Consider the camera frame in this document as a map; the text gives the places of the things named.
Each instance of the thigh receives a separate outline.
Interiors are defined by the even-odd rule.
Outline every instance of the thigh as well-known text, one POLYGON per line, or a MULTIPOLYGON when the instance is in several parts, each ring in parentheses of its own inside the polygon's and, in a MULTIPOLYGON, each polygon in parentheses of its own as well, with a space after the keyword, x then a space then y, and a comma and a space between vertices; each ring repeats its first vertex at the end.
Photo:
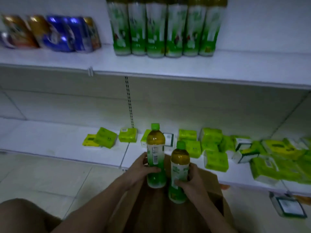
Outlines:
POLYGON ((28 200, 13 199, 0 204, 1 233, 47 233, 60 222, 28 200))

